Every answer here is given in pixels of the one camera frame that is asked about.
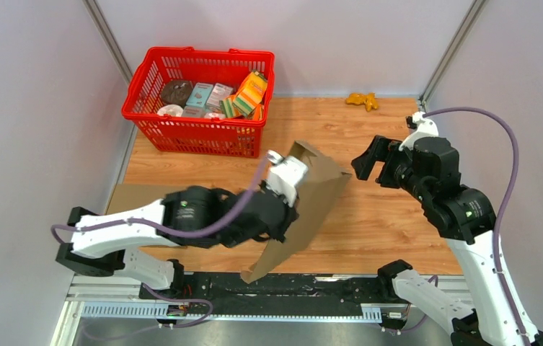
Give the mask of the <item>white round container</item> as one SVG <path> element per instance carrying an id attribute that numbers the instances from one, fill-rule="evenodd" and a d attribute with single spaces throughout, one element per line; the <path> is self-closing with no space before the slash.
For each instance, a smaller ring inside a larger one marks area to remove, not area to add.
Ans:
<path id="1" fill-rule="evenodd" d="M 184 109 L 179 105 L 165 105 L 158 109 L 157 115 L 162 117 L 181 117 Z"/>

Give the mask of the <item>grey pink small box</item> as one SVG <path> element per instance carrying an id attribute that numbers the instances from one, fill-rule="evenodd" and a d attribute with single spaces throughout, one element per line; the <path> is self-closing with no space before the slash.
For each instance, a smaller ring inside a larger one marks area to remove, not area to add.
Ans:
<path id="1" fill-rule="evenodd" d="M 221 102 L 228 96 L 232 95 L 234 88 L 220 83 L 215 83 L 211 90 L 210 96 L 206 101 L 206 109 L 213 112 L 221 111 Z"/>

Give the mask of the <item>striped sponge pack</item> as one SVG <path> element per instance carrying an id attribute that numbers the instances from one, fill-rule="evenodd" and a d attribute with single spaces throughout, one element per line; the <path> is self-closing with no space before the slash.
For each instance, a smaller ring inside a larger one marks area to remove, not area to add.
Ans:
<path id="1" fill-rule="evenodd" d="M 268 89 L 268 80 L 259 71 L 251 71 L 235 94 L 233 106 L 240 115 L 248 116 L 260 105 Z"/>

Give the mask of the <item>red plastic basket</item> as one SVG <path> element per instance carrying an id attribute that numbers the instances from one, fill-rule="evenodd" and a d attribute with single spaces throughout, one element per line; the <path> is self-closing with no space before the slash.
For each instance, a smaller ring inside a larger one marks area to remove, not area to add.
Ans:
<path id="1" fill-rule="evenodd" d="M 160 151 L 255 158 L 273 96 L 264 50 L 150 48 L 122 107 Z"/>

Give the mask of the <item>brown round packet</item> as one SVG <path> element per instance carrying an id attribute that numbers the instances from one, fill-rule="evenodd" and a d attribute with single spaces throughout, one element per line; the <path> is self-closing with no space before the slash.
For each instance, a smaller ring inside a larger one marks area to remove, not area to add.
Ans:
<path id="1" fill-rule="evenodd" d="M 191 81 L 175 79 L 164 85 L 159 97 L 164 105 L 184 107 L 192 92 L 193 84 Z"/>

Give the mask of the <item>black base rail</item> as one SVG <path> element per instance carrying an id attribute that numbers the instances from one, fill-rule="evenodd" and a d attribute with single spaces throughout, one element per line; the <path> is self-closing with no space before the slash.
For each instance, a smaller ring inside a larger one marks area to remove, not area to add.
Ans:
<path id="1" fill-rule="evenodd" d="M 408 304 L 382 295 L 375 275 L 269 274 L 253 283 L 235 272 L 187 272 L 183 284 L 170 293 L 176 299 L 206 299 L 212 320 L 315 321 L 373 323 L 398 313 Z M 85 301 L 92 316 L 168 316 L 163 301 L 130 278 L 75 276 L 67 301 Z"/>

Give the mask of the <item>teal small box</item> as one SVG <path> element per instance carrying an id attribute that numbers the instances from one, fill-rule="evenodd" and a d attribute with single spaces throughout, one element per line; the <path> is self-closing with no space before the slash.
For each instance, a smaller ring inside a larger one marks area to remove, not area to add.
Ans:
<path id="1" fill-rule="evenodd" d="M 203 82 L 196 83 L 187 99 L 186 105 L 188 107 L 204 108 L 212 88 L 213 84 Z"/>

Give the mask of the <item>cardboard sheet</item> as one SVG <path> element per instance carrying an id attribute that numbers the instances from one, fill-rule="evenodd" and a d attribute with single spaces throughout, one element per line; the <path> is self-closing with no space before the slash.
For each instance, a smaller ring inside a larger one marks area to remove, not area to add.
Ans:
<path id="1" fill-rule="evenodd" d="M 241 279 L 248 284 L 263 278 L 308 248 L 352 177 L 334 159 L 306 141 L 294 141 L 288 155 L 308 167 L 304 182 L 296 189 L 299 217 L 288 227 L 285 241 L 268 241 L 259 259 L 240 273 Z"/>

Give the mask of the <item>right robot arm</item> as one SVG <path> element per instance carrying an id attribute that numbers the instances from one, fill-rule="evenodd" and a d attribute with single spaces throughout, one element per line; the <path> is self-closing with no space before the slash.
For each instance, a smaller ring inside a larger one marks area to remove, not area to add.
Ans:
<path id="1" fill-rule="evenodd" d="M 531 322 L 516 289 L 500 270 L 503 257 L 493 233 L 495 211 L 484 193 L 462 184 L 459 152 L 450 142 L 426 137 L 404 147 L 401 141 L 375 136 L 351 165 L 357 178 L 366 180 L 376 163 L 382 163 L 376 182 L 413 196 L 446 240 L 472 302 L 451 297 L 401 259 L 379 268 L 379 297 L 416 305 L 443 327 L 453 345 L 543 345 L 543 331 Z"/>

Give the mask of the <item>cardboard box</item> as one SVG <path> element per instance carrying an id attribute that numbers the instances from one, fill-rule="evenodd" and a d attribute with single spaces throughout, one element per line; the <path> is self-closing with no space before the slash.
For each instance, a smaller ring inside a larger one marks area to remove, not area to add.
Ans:
<path id="1" fill-rule="evenodd" d="M 165 198 L 167 194 L 181 191 L 185 188 L 185 185 L 118 184 L 112 192 L 105 214 L 110 215 L 140 208 L 155 200 Z"/>

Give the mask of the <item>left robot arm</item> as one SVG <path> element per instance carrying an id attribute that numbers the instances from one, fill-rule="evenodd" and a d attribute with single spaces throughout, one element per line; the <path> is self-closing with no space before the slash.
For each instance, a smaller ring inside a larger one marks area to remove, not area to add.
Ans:
<path id="1" fill-rule="evenodd" d="M 191 186 L 148 205 L 99 216 L 73 208 L 66 225 L 71 241 L 60 240 L 56 262 L 90 277 L 123 276 L 138 280 L 169 299 L 179 298 L 186 281 L 182 266 L 143 253 L 147 246 L 233 248 L 245 241 L 285 241 L 299 217 L 295 187 L 261 182 L 258 190 L 234 194 L 221 188 Z"/>

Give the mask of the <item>green striped sponge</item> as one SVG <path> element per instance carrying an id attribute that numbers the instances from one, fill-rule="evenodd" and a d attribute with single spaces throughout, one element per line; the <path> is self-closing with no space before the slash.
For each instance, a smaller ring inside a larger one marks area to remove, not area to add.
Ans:
<path id="1" fill-rule="evenodd" d="M 236 118 L 242 115 L 235 105 L 235 98 L 235 95 L 230 95 L 219 102 L 221 111 L 226 118 Z"/>

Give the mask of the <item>yellow toy figure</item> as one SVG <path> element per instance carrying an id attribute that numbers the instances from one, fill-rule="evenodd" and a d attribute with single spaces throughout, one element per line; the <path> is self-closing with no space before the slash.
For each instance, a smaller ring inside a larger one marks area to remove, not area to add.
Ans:
<path id="1" fill-rule="evenodd" d="M 355 106 L 363 105 L 367 112 L 370 112 L 372 110 L 377 110 L 379 108 L 379 103 L 374 93 L 368 93 L 368 94 L 351 93 L 345 99 L 345 104 L 355 105 Z"/>

